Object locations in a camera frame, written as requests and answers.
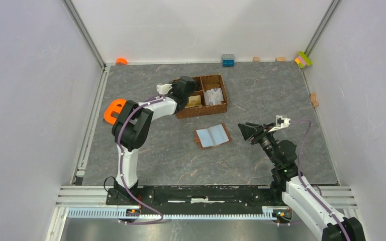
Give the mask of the brown leather card holder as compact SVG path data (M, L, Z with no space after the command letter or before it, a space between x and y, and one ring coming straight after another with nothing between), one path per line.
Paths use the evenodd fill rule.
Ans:
M194 131L194 134L194 142L197 143L201 149L214 148L232 141L224 123L204 129L197 129Z

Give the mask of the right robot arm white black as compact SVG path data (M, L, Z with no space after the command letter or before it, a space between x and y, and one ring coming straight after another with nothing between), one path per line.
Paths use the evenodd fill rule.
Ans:
M244 140L260 145L274 165L271 201L290 207L317 240L365 240L360 221L336 210L308 182L300 169L302 153L296 151L296 145L274 137L276 131L292 123L289 118L277 116L270 124L238 124Z

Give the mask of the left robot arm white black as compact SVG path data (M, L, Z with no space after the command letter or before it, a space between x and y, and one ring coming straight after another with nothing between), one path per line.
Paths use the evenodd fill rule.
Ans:
M156 86L158 94L143 102L128 100L112 127L118 148L118 173L114 189L125 204L138 198L137 163L139 149L144 145L152 121L182 111L188 98L198 90L197 79L181 76L168 84Z

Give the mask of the gold card in basket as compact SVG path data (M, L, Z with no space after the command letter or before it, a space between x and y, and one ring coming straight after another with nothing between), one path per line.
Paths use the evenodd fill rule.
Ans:
M202 98L200 95L194 95L190 96L188 98L188 103L185 106L185 108L193 108L193 107L201 107L202 105Z

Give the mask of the white cards in basket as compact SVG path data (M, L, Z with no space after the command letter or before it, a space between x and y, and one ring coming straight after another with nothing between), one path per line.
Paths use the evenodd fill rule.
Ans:
M204 92L205 105L220 105L224 101L221 88L212 88Z

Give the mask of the brown wicker divided basket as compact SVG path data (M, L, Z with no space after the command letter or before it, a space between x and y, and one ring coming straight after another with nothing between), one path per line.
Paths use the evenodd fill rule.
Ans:
M214 74L214 75L197 76L197 77L193 77L193 79L197 82L198 87L196 91L193 92L190 96L200 95L202 98L203 106L184 108L184 110L180 111L175 115L177 119L227 112L229 100L228 100L228 95L227 95L227 91L226 91L226 87L225 87L225 83L223 81L222 75ZM205 99L204 99L204 92L212 88L222 89L224 101L220 105L206 106Z

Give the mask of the blue grey toy brick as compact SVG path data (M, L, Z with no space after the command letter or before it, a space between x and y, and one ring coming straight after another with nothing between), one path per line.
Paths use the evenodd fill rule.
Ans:
M234 67L235 65L234 54L222 54L221 63L223 67Z

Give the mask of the orange plastic letter toy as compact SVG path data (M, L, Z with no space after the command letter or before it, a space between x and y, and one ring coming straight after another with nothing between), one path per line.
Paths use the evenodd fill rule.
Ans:
M104 112L104 120L114 125L126 102L125 99L114 100Z

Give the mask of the wooden arch block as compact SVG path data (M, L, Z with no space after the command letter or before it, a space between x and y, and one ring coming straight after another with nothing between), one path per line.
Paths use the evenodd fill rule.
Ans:
M317 108L319 106L317 95L314 92L310 93L310 102L313 108Z

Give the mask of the green pink yellow brick stack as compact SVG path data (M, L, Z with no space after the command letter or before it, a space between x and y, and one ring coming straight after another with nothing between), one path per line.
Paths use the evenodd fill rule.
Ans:
M305 67L311 66L313 64L308 56L302 51L298 52L298 55L294 61L301 69L304 69Z

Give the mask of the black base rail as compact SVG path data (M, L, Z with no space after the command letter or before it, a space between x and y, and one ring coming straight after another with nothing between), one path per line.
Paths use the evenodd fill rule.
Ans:
M195 185L106 188L106 205L127 206L132 214L241 215L261 214L263 207L285 206L270 186Z

